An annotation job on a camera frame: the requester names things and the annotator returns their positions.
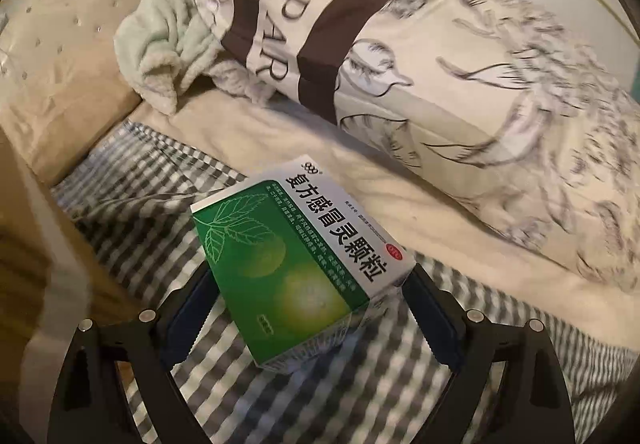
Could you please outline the green checkered bed sheet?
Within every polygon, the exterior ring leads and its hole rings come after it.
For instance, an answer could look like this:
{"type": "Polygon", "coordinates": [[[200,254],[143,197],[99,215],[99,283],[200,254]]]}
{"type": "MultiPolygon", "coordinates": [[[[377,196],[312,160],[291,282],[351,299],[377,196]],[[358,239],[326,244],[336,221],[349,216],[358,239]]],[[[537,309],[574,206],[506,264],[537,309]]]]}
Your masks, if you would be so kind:
{"type": "MultiPolygon", "coordinates": [[[[638,358],[638,297],[585,281],[486,233],[351,141],[262,124],[196,139],[125,122],[52,193],[101,265],[154,306],[204,260],[190,204],[303,155],[464,307],[510,325],[540,318],[563,368],[576,436],[588,436],[638,358]]],[[[255,366],[217,304],[174,376],[215,443],[405,443],[424,423],[448,372],[405,303],[393,300],[380,318],[288,376],[255,366]]]]}

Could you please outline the beige pillow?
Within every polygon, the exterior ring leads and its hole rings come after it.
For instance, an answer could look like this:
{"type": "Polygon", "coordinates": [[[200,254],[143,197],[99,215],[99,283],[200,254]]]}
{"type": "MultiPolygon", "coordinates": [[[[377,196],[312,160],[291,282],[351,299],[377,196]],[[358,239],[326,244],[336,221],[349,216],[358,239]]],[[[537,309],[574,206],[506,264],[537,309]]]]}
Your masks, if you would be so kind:
{"type": "Polygon", "coordinates": [[[48,186],[59,182],[139,96],[113,37],[139,0],[26,0],[1,34],[1,126],[48,186]]]}

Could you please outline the brown cardboard box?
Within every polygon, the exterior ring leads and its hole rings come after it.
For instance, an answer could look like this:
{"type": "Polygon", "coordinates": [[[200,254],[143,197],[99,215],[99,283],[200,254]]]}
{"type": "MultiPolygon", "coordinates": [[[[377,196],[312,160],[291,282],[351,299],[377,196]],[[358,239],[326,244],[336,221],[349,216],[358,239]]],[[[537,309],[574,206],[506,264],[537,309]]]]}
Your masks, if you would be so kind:
{"type": "Polygon", "coordinates": [[[1,141],[1,415],[36,442],[78,323],[119,323],[137,302],[17,153],[1,141]]]}

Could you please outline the green white medicine box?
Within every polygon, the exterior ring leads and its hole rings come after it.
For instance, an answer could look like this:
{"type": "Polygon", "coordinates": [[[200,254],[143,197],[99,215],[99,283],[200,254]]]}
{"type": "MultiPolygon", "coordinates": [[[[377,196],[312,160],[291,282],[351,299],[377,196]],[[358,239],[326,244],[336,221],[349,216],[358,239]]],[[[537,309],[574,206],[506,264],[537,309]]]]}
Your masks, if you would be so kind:
{"type": "Polygon", "coordinates": [[[191,214],[250,355],[278,374],[378,317],[416,265],[308,156],[218,191],[191,214]]]}

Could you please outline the light green fleece blanket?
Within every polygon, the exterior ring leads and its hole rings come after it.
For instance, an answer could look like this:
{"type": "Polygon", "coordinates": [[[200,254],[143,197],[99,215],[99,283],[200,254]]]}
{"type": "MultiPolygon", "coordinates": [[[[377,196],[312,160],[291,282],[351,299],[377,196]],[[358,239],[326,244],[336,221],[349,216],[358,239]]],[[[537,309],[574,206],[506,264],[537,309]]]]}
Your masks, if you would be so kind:
{"type": "Polygon", "coordinates": [[[156,111],[174,115],[178,98],[214,65],[221,45],[186,0],[140,0],[119,25],[114,51],[129,86],[156,111]]]}

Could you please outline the floral patterned duvet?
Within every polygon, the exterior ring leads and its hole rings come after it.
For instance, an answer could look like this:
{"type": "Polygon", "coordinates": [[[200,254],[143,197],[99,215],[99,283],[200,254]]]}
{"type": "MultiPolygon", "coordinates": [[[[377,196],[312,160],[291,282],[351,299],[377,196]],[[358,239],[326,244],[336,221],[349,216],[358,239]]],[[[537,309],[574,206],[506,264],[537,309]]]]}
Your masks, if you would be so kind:
{"type": "Polygon", "coordinates": [[[527,0],[190,0],[250,79],[502,237],[639,289],[639,106],[527,0]]]}

